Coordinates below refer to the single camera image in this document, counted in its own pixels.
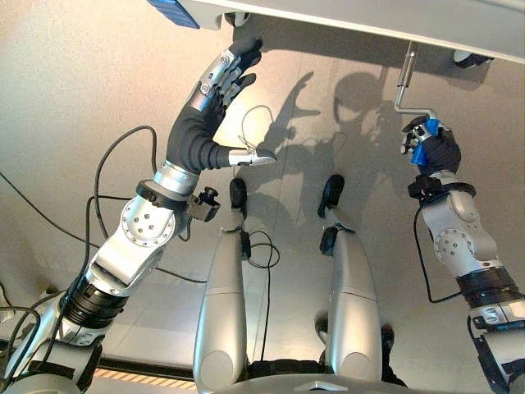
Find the orange stripe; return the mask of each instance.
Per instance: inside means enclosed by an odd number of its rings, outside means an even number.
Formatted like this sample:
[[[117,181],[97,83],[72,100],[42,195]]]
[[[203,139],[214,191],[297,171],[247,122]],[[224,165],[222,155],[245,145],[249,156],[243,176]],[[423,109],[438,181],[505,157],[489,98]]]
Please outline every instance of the orange stripe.
[[[154,382],[151,382],[150,384],[151,384],[152,386],[157,386],[159,383],[162,383],[162,382],[164,382],[165,380],[166,380],[165,378],[159,378],[159,379],[155,380]]]
[[[185,381],[184,380],[177,380],[175,383],[173,383],[170,387],[179,387],[180,385],[184,384]]]
[[[186,388],[189,388],[189,387],[193,386],[193,384],[194,384],[193,382],[186,382],[182,386],[180,386],[179,388],[186,389]]]
[[[105,378],[110,378],[110,377],[113,376],[114,374],[116,374],[116,371],[107,371],[107,372],[104,374],[104,377],[105,377]]]
[[[173,380],[173,379],[166,379],[165,382],[162,382],[161,384],[159,384],[159,387],[169,386],[170,384],[172,384],[174,382],[175,382],[175,380]]]
[[[126,376],[127,373],[126,372],[119,372],[118,374],[116,374],[115,376],[112,376],[112,379],[117,379],[117,380],[121,380],[122,377]]]
[[[141,383],[143,384],[148,384],[150,383],[152,380],[155,380],[157,377],[156,376],[148,376],[145,380],[143,380]]]
[[[135,378],[136,376],[139,376],[139,375],[136,375],[135,373],[128,373],[127,376],[125,376],[121,380],[124,382],[127,382],[128,380]]]
[[[133,379],[131,382],[138,383],[144,378],[146,378],[144,375],[137,375],[137,377],[135,379]]]

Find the beige floor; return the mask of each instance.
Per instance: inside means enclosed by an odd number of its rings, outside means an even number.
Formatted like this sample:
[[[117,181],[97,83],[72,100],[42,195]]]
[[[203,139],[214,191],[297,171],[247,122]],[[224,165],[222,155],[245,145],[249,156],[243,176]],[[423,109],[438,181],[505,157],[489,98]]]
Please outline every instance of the beige floor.
[[[415,169],[399,155],[409,118],[393,111],[406,43],[380,36],[255,16],[235,34],[173,25],[141,0],[2,2],[0,168],[45,213],[81,234],[84,202],[107,146],[124,131],[151,124],[158,161],[171,124],[200,73],[235,37],[260,34],[257,83],[239,97],[217,133],[222,143],[277,152],[278,163],[242,169],[249,187],[249,230],[265,229],[282,253],[272,273],[268,359],[315,360],[313,330],[326,307],[331,262],[320,257],[322,223],[315,209],[324,181],[345,176],[340,206],[354,220],[377,285],[381,320],[395,329],[392,364],[414,388],[489,392],[457,299],[427,302],[411,225],[417,207],[406,185]],[[525,286],[525,68],[503,61],[462,71],[450,51],[424,47],[406,103],[430,106],[463,150],[459,176],[478,190],[485,228],[516,282]],[[241,120],[245,115],[244,126]],[[150,176],[149,138],[137,135],[107,161],[101,190],[132,195]],[[199,187],[219,190],[227,205],[231,169],[204,172]],[[0,280],[16,303],[41,286],[65,286],[83,246],[52,229],[5,183],[0,186]],[[103,205],[110,227],[118,203]],[[172,242],[162,266],[205,277],[223,213],[195,223],[189,244]],[[431,254],[420,226],[435,296],[456,291]],[[93,221],[93,238],[101,236]],[[256,259],[263,260],[259,250]],[[249,358],[261,348],[264,272],[245,269]],[[108,355],[189,366],[200,285],[154,273],[130,299],[105,343]]]

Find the black cable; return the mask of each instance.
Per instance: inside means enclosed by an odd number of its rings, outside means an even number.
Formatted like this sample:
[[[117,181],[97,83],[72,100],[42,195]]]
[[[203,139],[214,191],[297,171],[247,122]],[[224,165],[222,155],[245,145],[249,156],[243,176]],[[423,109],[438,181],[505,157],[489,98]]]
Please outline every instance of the black cable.
[[[48,300],[51,300],[52,298],[55,298],[56,296],[58,296],[60,293],[62,293],[62,291],[58,291],[56,293],[53,293],[51,295],[46,295],[44,298],[41,298],[40,300],[38,300],[37,302],[35,302],[34,304],[32,304],[30,306],[30,309],[32,310],[35,310],[41,305],[43,304],[44,302],[48,301]],[[15,328],[13,329],[12,333],[11,333],[11,337],[9,338],[9,342],[7,343],[7,347],[6,347],[6,350],[5,350],[5,354],[7,355],[6,356],[6,365],[5,365],[5,370],[7,370],[7,366],[9,364],[9,360],[11,358],[11,353],[12,353],[12,350],[13,350],[13,347],[15,345],[15,340],[16,340],[16,335],[18,334],[18,332],[20,331],[21,329],[21,326],[22,324],[24,323],[25,319],[30,315],[29,312],[25,312],[24,315],[20,318],[20,320],[18,321],[18,323],[16,324]],[[18,360],[15,362],[15,364],[12,366],[12,371],[13,373],[18,369],[19,365],[20,365],[20,362],[22,360],[22,355],[26,353],[26,351],[23,351],[21,356],[18,358]]]
[[[51,335],[49,337],[49,344],[48,344],[48,348],[46,350],[46,353],[45,355],[43,356],[42,360],[40,361],[40,363],[38,364],[38,366],[36,367],[35,370],[39,370],[42,365],[44,365],[48,359],[49,359],[49,355],[51,354],[51,350],[53,349],[53,346],[55,344],[55,341],[57,339],[57,333],[58,333],[58,329],[60,328],[61,324],[62,324],[62,319],[64,317],[64,312],[66,311],[67,309],[67,303],[69,302],[69,300],[71,299],[71,296],[72,296],[72,292],[75,291],[76,287],[78,286],[80,280],[82,277],[84,277],[84,273],[85,273],[85,270],[86,268],[88,267],[88,263],[89,263],[89,209],[91,208],[91,202],[95,199],[94,196],[91,196],[88,198],[88,202],[86,203],[86,207],[85,207],[85,249],[84,249],[84,262],[82,263],[82,267],[80,268],[80,271],[79,271],[79,274],[78,276],[75,278],[75,280],[73,281],[73,284],[67,289],[66,291],[66,294],[64,295],[66,297],[66,302],[65,304],[63,305],[61,311],[60,311],[60,314],[58,315],[58,318],[57,318],[57,321],[55,322],[55,324],[53,325],[52,327],[52,331],[51,331]]]
[[[277,247],[275,245],[269,244],[267,242],[259,242],[257,244],[251,245],[252,249],[253,248],[257,248],[258,246],[269,246],[269,247],[271,247],[277,253],[277,260],[274,263],[271,263],[270,267],[268,267],[267,265],[261,265],[261,264],[255,263],[252,259],[248,259],[248,263],[250,265],[252,265],[253,267],[255,267],[255,268],[264,268],[264,269],[266,269],[266,268],[274,268],[279,263],[279,261],[281,261],[281,252],[277,249]]]
[[[270,316],[270,304],[271,304],[270,290],[271,290],[271,284],[272,284],[271,268],[275,267],[277,263],[279,263],[279,261],[281,260],[281,252],[273,245],[272,238],[270,238],[270,236],[265,231],[254,231],[254,232],[251,232],[249,235],[252,236],[254,234],[263,234],[268,239],[268,243],[260,242],[260,243],[252,245],[251,246],[252,248],[257,247],[257,246],[269,246],[270,247],[270,257],[268,258],[268,263],[266,266],[262,266],[260,264],[254,263],[251,259],[248,259],[248,262],[255,268],[267,269],[268,271],[266,320],[264,323],[264,334],[262,336],[262,349],[261,349],[261,361],[263,361],[264,351],[266,349],[266,338],[267,338],[267,333],[268,333],[268,318]],[[275,263],[272,263],[272,257],[273,257],[274,250],[277,252],[277,260]]]
[[[188,218],[188,223],[186,224],[186,238],[179,234],[179,239],[183,242],[188,242],[191,238],[191,222],[194,220],[193,216]]]
[[[208,281],[202,281],[199,279],[192,279],[191,277],[185,277],[184,275],[180,275],[179,273],[174,273],[172,271],[168,271],[167,269],[160,268],[160,267],[157,267],[155,269],[157,269],[161,273],[167,273],[168,275],[172,275],[173,277],[178,277],[179,279],[183,279],[185,281],[192,282],[192,283],[207,283],[208,282]]]
[[[57,225],[53,220],[51,220],[50,218],[48,218],[42,211],[40,211],[36,205],[34,205],[27,197],[25,197],[25,195],[19,191],[15,185],[13,185],[13,183],[11,181],[9,181],[9,179],[7,179],[1,172],[0,172],[0,175],[2,175],[2,178],[7,182],[7,184],[13,188],[13,190],[18,193],[18,195],[27,203],[29,204],[29,206],[34,209],[42,218],[44,218],[48,223],[50,223],[52,226],[54,226],[56,229],[58,229],[59,231],[63,232],[64,234],[66,234],[67,236],[70,236],[78,241],[82,241],[83,243],[85,243],[85,239],[84,238],[81,238],[79,236],[76,236],[75,234],[69,232],[68,230],[66,230],[65,228]],[[120,200],[120,201],[129,201],[131,198],[130,197],[116,197],[114,195],[99,195],[98,196],[100,199],[116,199],[116,200]],[[189,237],[191,235],[191,230],[187,229],[187,240],[189,240]],[[94,246],[95,248],[100,248],[100,245],[97,245],[97,244],[94,244],[93,242],[89,242],[89,244],[91,246]],[[205,282],[202,282],[202,281],[199,281],[197,279],[191,279],[189,277],[184,277],[182,275],[179,275],[179,274],[175,274],[175,273],[172,273],[172,272],[169,272],[168,274],[172,274],[173,276],[176,276],[176,277],[179,277],[180,279],[184,279],[185,281],[188,281],[188,282],[194,282],[194,283],[205,283]]]
[[[27,350],[30,348],[31,344],[34,341],[34,338],[36,337],[36,333],[38,332],[38,330],[40,328],[40,315],[39,315],[39,313],[36,310],[31,309],[31,308],[26,308],[26,307],[23,307],[23,306],[3,306],[3,307],[0,308],[0,312],[3,311],[3,310],[18,310],[18,311],[21,311],[21,312],[26,312],[27,314],[34,315],[34,319],[35,319],[35,324],[34,324],[33,330],[31,331],[30,337],[29,337],[28,341],[25,343],[24,349],[22,350],[22,352],[18,356],[18,359],[16,360],[15,364],[13,365],[13,368],[11,368],[11,370],[9,371],[9,374],[6,377],[5,387],[7,387],[7,386],[9,386],[11,384],[11,380],[13,379],[13,375],[15,374],[15,371],[18,368],[18,365],[20,365],[20,362],[24,358],[25,354],[27,353]]]
[[[418,217],[419,217],[419,213],[421,212],[422,210],[422,207],[419,207],[418,210],[416,211],[415,215],[413,215],[413,237],[416,241],[416,246],[418,247],[418,254],[419,254],[419,263],[421,263],[421,270],[423,271],[423,276],[425,277],[425,285],[427,286],[427,297],[428,297],[428,300],[430,302],[432,302],[433,304],[437,304],[437,303],[440,303],[440,302],[444,302],[444,301],[448,301],[448,300],[451,300],[457,296],[460,296],[461,295],[461,291],[458,291],[457,293],[454,293],[454,294],[451,294],[451,295],[448,295],[446,297],[443,297],[443,298],[440,298],[438,300],[433,300],[432,299],[432,295],[431,295],[431,291],[430,291],[430,284],[428,282],[428,275],[427,275],[427,269],[425,268],[425,263],[423,262],[423,255],[422,255],[422,252],[421,252],[421,246],[419,245],[419,238],[418,238]]]
[[[29,200],[24,196],[24,194],[23,194],[21,191],[19,191],[18,188],[17,188],[15,185],[13,185],[12,182],[9,181],[5,175],[3,175],[3,173],[0,172],[0,176],[3,178],[3,180],[4,180],[5,182],[7,182],[7,184],[9,184],[9,186],[10,186],[10,187],[11,187],[16,193],[18,193],[18,195],[19,195],[19,196],[20,196],[20,197],[21,197],[21,198],[22,198],[27,204],[30,205],[30,207],[31,207],[32,209],[34,209],[34,210],[35,210],[35,211],[36,211],[36,212],[37,212],[42,218],[44,218],[49,224],[51,224],[53,227],[55,227],[57,230],[63,232],[64,234],[67,234],[68,236],[71,236],[71,237],[75,238],[75,239],[78,240],[78,241],[82,241],[82,242],[84,242],[84,240],[83,240],[82,238],[80,238],[79,236],[76,236],[75,234],[69,232],[69,231],[66,230],[64,227],[62,227],[62,226],[56,224],[53,220],[51,220],[50,218],[48,218],[48,217],[47,217],[42,211],[40,211],[40,209],[36,208],[36,206],[35,206],[33,203],[31,203],[31,201],[29,201]]]
[[[472,341],[476,341],[476,338],[474,337],[474,334],[473,334],[473,328],[470,325],[470,315],[467,316],[467,330],[468,330],[468,335],[470,336],[470,339],[472,339]]]
[[[97,214],[98,224],[100,226],[100,230],[102,231],[102,234],[104,235],[104,239],[107,239],[109,235],[107,234],[106,227],[104,226],[104,221],[102,219],[102,214],[100,213],[100,205],[98,203],[98,184],[100,181],[100,172],[102,171],[102,167],[104,163],[106,162],[109,154],[114,150],[114,148],[119,145],[120,142],[125,140],[130,135],[133,135],[137,131],[141,130],[149,130],[151,131],[151,137],[152,137],[152,149],[151,149],[151,167],[153,169],[153,173],[157,172],[157,133],[151,126],[138,126],[134,129],[131,129],[130,131],[127,131],[120,137],[118,137],[107,149],[106,153],[102,156],[100,159],[100,162],[98,163],[97,171],[95,172],[95,182],[94,182],[94,196],[95,196],[95,213]]]

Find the metal rod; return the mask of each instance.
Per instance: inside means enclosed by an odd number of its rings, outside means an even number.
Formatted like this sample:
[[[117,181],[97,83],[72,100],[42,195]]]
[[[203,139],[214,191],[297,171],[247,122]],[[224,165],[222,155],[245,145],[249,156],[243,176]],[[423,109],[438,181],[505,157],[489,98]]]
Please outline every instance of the metal rod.
[[[397,80],[397,94],[395,95],[394,110],[397,113],[411,113],[413,115],[427,115],[431,119],[437,119],[437,115],[433,109],[430,108],[403,108],[401,102],[403,101],[404,91],[409,87],[412,79],[413,69],[418,58],[418,45],[412,41],[409,42],[409,47],[404,55],[403,68]]]

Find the humanoid robot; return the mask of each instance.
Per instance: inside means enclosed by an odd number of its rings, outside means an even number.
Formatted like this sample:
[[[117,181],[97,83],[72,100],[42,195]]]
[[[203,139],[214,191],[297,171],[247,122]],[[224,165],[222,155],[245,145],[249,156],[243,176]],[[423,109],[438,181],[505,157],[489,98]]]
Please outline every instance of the humanoid robot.
[[[35,334],[10,358],[6,393],[88,390],[104,334],[157,266],[167,242],[181,234],[189,217],[206,222],[217,211],[213,189],[193,195],[200,172],[275,161],[272,152],[220,146],[212,140],[227,106],[255,81],[254,74],[243,74],[259,62],[262,44],[255,38],[235,42],[203,73],[171,130],[164,164],[152,180],[139,182],[115,232],[86,260],[68,291],[52,301]],[[427,118],[417,118],[406,129],[411,141],[406,147],[417,145],[427,154],[422,175],[409,190],[419,200],[436,257],[468,302],[469,324],[482,332],[472,340],[487,380],[495,392],[508,392],[524,379],[525,297],[482,228],[473,187],[456,178],[457,144],[442,125],[430,133]],[[270,376],[261,371],[275,373],[282,363],[248,363],[240,265],[246,250],[246,212],[240,187],[221,224],[201,306],[193,367],[199,392],[415,392],[381,382],[377,297],[363,248],[337,208],[343,184],[340,176],[328,180],[318,210],[325,221],[321,250],[335,262],[324,362],[288,363],[287,374]]]

